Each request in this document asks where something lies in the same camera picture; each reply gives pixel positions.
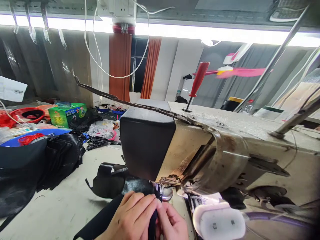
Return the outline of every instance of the fingernail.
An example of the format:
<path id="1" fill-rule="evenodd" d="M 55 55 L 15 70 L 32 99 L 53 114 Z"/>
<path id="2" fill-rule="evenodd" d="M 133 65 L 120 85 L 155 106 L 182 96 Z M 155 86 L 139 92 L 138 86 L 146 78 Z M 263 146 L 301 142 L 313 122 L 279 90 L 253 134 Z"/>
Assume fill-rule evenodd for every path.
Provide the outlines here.
<path id="1" fill-rule="evenodd" d="M 162 208 L 162 203 L 159 199 L 157 199 L 157 209 Z"/>

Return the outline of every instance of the white paper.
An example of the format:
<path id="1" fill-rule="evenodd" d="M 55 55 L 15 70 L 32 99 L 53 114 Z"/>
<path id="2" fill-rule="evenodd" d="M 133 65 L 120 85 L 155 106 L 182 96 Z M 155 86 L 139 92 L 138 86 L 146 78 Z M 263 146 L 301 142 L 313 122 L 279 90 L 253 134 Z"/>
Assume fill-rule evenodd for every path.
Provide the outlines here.
<path id="1" fill-rule="evenodd" d="M 27 84 L 0 76 L 0 99 L 22 102 Z"/>

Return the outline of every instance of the gray curtain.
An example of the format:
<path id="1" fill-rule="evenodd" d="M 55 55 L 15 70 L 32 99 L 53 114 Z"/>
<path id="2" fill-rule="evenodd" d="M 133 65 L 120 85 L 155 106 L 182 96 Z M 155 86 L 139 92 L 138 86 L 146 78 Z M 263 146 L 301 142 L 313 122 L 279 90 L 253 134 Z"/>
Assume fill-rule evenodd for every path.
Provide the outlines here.
<path id="1" fill-rule="evenodd" d="M 223 60 L 226 55 L 236 52 L 242 43 L 221 42 L 217 46 L 205 48 L 200 62 L 210 62 L 209 69 L 217 70 L 223 67 Z M 235 68 L 265 68 L 279 46 L 253 44 L 246 54 L 235 63 Z M 305 57 L 305 48 L 287 47 L 278 63 L 270 74 L 265 86 L 252 97 L 254 108 L 267 105 L 285 82 L 297 64 Z M 216 75 L 205 76 L 197 97 L 193 100 L 194 105 L 220 108 L 224 101 L 230 96 L 245 98 L 252 90 L 257 77 L 233 76 L 227 79 L 217 79 Z"/>
<path id="2" fill-rule="evenodd" d="M 221 42 L 217 46 L 205 48 L 200 62 L 210 62 L 209 69 L 223 67 L 223 60 L 229 53 L 236 52 L 242 43 Z M 271 60 L 278 46 L 253 44 L 234 67 L 264 68 Z M 205 76 L 198 90 L 194 105 L 220 108 L 230 96 L 244 98 L 258 81 L 259 77 L 233 76 L 217 79 L 215 74 Z"/>
<path id="3" fill-rule="evenodd" d="M 91 85 L 90 59 L 83 32 L 63 31 L 67 44 L 62 45 L 57 29 L 49 30 L 50 43 L 43 29 L 36 28 L 37 44 L 26 27 L 0 26 L 0 75 L 28 85 L 23 103 L 57 98 L 86 103 L 92 107 L 92 93 L 79 88 L 73 72 L 82 83 Z M 5 102 L 7 105 L 18 103 Z"/>

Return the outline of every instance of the red bowl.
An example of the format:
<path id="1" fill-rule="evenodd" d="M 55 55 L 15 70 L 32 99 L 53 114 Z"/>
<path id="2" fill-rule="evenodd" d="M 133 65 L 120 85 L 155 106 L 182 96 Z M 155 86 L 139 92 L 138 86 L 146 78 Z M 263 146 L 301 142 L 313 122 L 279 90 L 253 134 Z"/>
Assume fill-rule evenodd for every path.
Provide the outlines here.
<path id="1" fill-rule="evenodd" d="M 29 118 L 31 116 L 27 116 L 27 117 L 23 117 L 22 114 L 25 113 L 25 112 L 28 112 L 28 111 L 33 111 L 33 110 L 37 110 L 37 111 L 42 111 L 42 114 L 36 118 L 36 119 L 33 119 L 31 121 L 26 121 L 26 123 L 35 123 L 37 124 L 38 122 L 40 122 L 44 116 L 45 116 L 45 112 L 42 110 L 42 109 L 39 109 L 39 108 L 20 108 L 20 109 L 17 109 L 17 110 L 14 110 L 10 113 L 10 115 L 13 117 L 13 116 L 18 116 L 19 118 Z"/>

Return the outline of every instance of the red screwdriver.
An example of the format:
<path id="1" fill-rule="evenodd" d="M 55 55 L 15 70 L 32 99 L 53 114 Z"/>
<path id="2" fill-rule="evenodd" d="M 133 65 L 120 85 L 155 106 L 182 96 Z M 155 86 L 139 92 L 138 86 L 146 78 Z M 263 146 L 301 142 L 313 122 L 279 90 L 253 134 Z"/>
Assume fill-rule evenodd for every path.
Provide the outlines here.
<path id="1" fill-rule="evenodd" d="M 204 76 L 206 75 L 206 72 L 208 70 L 208 67 L 210 65 L 210 62 L 201 62 L 199 64 L 199 68 L 198 68 L 198 71 L 197 71 L 197 74 L 196 74 L 196 77 L 194 78 L 194 81 L 193 81 L 193 85 L 192 85 L 192 90 L 191 90 L 191 93 L 189 94 L 190 96 L 190 100 L 188 102 L 188 105 L 186 108 L 182 108 L 183 111 L 185 112 L 192 112 L 192 110 L 189 108 L 189 105 L 192 101 L 192 98 L 196 97 L 197 96 L 197 91 L 202 83 L 202 80 L 204 78 Z"/>

